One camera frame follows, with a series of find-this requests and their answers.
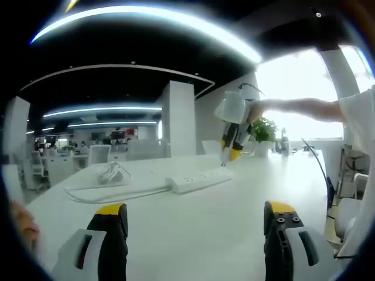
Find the person's right hand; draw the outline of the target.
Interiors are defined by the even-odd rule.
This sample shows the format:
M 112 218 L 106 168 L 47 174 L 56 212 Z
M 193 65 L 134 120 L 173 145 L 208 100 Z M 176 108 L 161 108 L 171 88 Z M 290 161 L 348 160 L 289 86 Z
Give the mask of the person's right hand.
M 263 113 L 267 110 L 267 100 L 250 101 L 249 106 L 248 123 L 252 124 L 258 118 L 261 118 Z

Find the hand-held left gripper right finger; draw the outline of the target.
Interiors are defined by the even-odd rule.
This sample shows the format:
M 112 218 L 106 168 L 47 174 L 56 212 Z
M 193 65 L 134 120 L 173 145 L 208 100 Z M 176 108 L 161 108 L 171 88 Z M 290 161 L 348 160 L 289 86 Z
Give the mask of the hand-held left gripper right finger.
M 264 204 L 266 280 L 325 280 L 323 237 L 304 226 L 293 207 Z

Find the person's left hand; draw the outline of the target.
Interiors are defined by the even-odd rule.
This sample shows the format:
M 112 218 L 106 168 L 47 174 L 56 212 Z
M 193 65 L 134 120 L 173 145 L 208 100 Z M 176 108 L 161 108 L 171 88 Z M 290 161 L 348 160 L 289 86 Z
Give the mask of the person's left hand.
M 34 222 L 33 215 L 16 201 L 11 201 L 10 211 L 23 243 L 31 253 L 35 253 L 40 229 Z

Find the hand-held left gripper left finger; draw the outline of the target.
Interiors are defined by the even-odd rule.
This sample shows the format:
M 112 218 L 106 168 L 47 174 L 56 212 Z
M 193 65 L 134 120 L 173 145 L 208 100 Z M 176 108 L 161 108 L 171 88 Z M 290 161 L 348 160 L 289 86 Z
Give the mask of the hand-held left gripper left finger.
M 101 207 L 58 250 L 54 279 L 126 280 L 127 238 L 127 205 Z

